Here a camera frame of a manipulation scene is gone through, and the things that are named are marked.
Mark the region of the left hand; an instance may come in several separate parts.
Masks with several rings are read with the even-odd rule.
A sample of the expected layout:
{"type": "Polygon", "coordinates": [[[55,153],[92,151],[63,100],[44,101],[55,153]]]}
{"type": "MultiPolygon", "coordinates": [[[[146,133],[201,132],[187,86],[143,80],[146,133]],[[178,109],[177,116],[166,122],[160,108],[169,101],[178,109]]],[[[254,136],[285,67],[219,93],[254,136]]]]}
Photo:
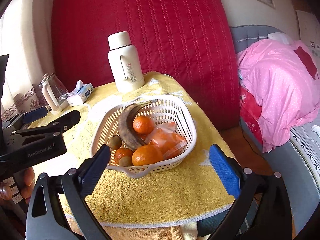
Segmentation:
{"type": "MultiPolygon", "coordinates": [[[[21,178],[18,184],[18,188],[22,198],[26,204],[29,204],[31,194],[35,186],[35,172],[33,167],[25,169],[21,173],[21,178]]],[[[8,184],[1,181],[1,206],[8,204],[13,195],[8,184]]]]}

